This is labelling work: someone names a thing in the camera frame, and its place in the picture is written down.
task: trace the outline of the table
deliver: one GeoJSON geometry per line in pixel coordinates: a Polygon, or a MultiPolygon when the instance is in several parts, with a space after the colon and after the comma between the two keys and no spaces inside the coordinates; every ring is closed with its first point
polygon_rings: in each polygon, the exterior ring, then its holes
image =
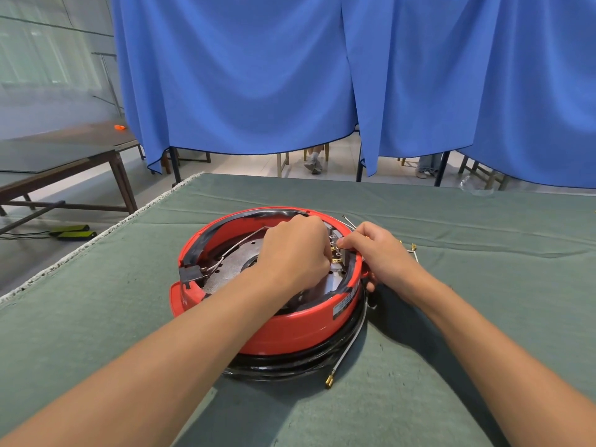
{"type": "MultiPolygon", "coordinates": [[[[120,152],[138,147],[129,129],[116,130],[123,120],[85,124],[55,132],[34,134],[0,141],[0,204],[25,205],[35,210],[29,216],[0,229],[0,233],[40,216],[54,208],[80,210],[137,210],[130,182],[120,152]],[[124,207],[114,205],[68,204],[65,201],[33,202],[29,193],[47,187],[103,163],[109,163],[124,200],[124,207]],[[13,199],[24,196],[25,201],[13,199]]],[[[6,213],[0,207],[0,215],[6,213]]]]}
{"type": "MultiPolygon", "coordinates": [[[[596,199],[202,174],[0,302],[0,435],[172,318],[176,258],[205,224],[264,205],[368,219],[596,399],[596,199]]],[[[180,446],[489,446],[503,436],[443,339],[388,291],[339,369],[277,384],[220,379],[180,446]]]]}

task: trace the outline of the right hand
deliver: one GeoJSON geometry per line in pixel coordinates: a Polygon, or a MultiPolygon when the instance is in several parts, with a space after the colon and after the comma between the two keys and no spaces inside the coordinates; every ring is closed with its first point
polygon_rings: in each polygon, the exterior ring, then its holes
{"type": "Polygon", "coordinates": [[[408,303],[417,305],[421,286],[434,280],[398,239],[371,222],[365,221],[354,232],[340,238],[337,246],[355,249],[366,260],[372,273],[367,285],[369,291],[374,291],[381,282],[408,303]]]}

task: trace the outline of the floor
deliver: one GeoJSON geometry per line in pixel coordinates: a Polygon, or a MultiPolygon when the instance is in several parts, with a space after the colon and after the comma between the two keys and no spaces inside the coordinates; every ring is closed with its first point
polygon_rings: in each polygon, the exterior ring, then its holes
{"type": "MultiPolygon", "coordinates": [[[[331,144],[329,162],[323,161],[324,171],[318,176],[311,175],[303,166],[303,153],[290,153],[290,165],[282,172],[283,178],[291,179],[330,179],[354,181],[360,138],[353,134],[331,144]]],[[[199,152],[180,151],[181,156],[200,158],[199,152]]],[[[452,152],[449,158],[443,187],[459,186],[462,176],[457,174],[462,155],[452,152]]],[[[135,191],[137,205],[142,207],[147,202],[164,193],[172,187],[172,175],[151,174],[144,161],[141,161],[136,149],[122,154],[130,184],[135,191]]],[[[405,165],[395,158],[380,158],[378,172],[370,177],[363,177],[363,182],[395,183],[399,185],[433,185],[434,179],[418,179],[415,174],[417,158],[406,160],[405,165]]],[[[187,178],[197,172],[211,172],[221,174],[245,174],[252,176],[277,175],[277,159],[271,156],[221,156],[212,154],[211,164],[198,162],[183,162],[181,174],[187,178]]],[[[476,178],[470,178],[465,189],[476,191],[483,183],[476,178]]],[[[548,187],[512,179],[507,191],[555,192],[564,194],[596,195],[596,190],[580,190],[573,188],[548,187]]],[[[35,200],[67,200],[86,204],[120,204],[122,199],[116,187],[109,165],[102,165],[92,170],[80,173],[69,179],[58,182],[31,194],[35,200]]],[[[8,216],[0,218],[0,225],[5,225],[20,217],[26,216],[26,207],[4,207],[8,216]]],[[[89,224],[92,230],[101,231],[114,225],[124,217],[123,213],[86,211],[86,210],[52,210],[42,217],[35,219],[18,229],[14,233],[33,233],[44,231],[53,226],[69,224],[89,224]]],[[[2,241],[0,247],[0,296],[25,282],[34,274],[47,268],[57,260],[76,249],[77,242],[58,242],[56,240],[15,240],[2,241]]]]}

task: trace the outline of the brass terminal connector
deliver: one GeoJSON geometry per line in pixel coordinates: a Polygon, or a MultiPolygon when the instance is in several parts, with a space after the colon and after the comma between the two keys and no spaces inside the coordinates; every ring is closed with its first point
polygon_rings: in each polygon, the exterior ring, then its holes
{"type": "Polygon", "coordinates": [[[333,386],[333,375],[335,375],[335,371],[332,372],[331,375],[328,376],[327,381],[325,381],[325,388],[331,389],[333,386]]]}

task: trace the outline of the label sticker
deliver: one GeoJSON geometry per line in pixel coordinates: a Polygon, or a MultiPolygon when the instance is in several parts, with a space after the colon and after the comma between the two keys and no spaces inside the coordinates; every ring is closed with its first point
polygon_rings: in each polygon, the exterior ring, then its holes
{"type": "Polygon", "coordinates": [[[359,285],[356,285],[352,289],[352,291],[346,295],[346,297],[343,300],[339,301],[338,304],[336,304],[333,307],[333,320],[335,320],[337,317],[339,317],[339,315],[344,310],[346,310],[346,307],[348,307],[350,305],[350,303],[354,299],[354,296],[356,296],[356,293],[358,293],[358,287],[359,287],[359,285]]]}

